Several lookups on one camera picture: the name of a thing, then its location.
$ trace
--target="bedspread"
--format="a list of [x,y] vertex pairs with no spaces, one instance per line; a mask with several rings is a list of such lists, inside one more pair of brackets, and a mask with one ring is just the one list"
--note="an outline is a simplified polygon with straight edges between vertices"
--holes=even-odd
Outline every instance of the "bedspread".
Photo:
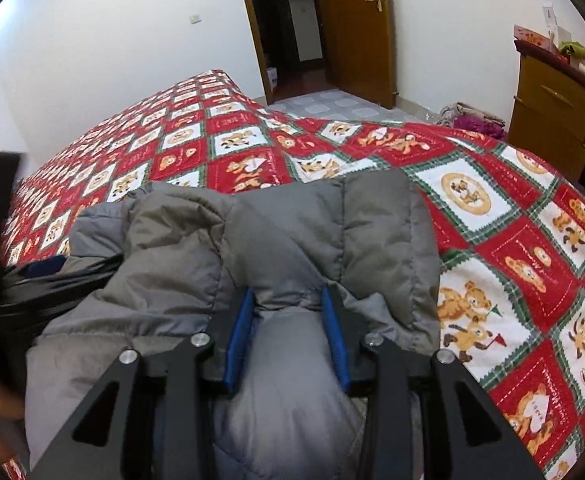
[[442,346],[560,478],[585,446],[585,199],[503,142],[429,124],[298,118],[210,71],[103,121],[25,179],[4,259],[66,253],[80,211],[148,180],[232,193],[396,166],[433,218]]

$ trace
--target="silver screw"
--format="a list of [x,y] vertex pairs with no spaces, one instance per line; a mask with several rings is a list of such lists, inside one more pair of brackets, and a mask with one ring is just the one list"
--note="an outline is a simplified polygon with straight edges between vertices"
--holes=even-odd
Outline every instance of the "silver screw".
[[135,350],[124,350],[119,354],[119,361],[125,365],[131,365],[137,361],[139,354]]
[[190,338],[190,342],[191,342],[192,346],[195,346],[197,348],[201,348],[202,346],[206,346],[208,343],[210,343],[210,336],[205,332],[200,332],[200,333],[194,334]]
[[437,351],[437,360],[442,365],[450,365],[450,364],[453,364],[455,362],[455,354],[453,352],[451,352],[450,350],[446,350],[445,348],[442,348],[441,350]]
[[379,332],[370,332],[364,336],[364,343],[368,346],[381,346],[383,343],[383,335]]

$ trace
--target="drawer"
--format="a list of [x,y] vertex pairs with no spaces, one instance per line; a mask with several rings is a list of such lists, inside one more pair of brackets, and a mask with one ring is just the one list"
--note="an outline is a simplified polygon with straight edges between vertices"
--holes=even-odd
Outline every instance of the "drawer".
[[585,149],[567,129],[515,101],[508,142],[546,160],[567,179],[577,181],[585,167]]
[[578,140],[585,139],[585,88],[567,75],[522,56],[517,96]]

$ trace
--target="white wall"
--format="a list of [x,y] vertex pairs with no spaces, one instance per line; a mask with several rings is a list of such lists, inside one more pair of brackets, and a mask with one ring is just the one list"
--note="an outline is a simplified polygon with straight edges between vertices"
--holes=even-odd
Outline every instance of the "white wall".
[[321,59],[323,53],[321,51],[315,0],[289,1],[300,60]]
[[569,0],[394,0],[400,96],[436,112],[463,101],[509,121],[519,77],[513,26],[544,33],[547,2],[585,46]]
[[28,150],[37,167],[104,118],[212,68],[264,95],[244,0],[5,0],[0,148]]

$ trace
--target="purple cloth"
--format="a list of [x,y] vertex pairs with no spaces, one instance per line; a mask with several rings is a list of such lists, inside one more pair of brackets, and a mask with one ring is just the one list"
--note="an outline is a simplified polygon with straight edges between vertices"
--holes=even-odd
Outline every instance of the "purple cloth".
[[453,123],[453,127],[484,134],[497,140],[506,139],[506,132],[501,126],[490,121],[482,121],[473,116],[457,117]]

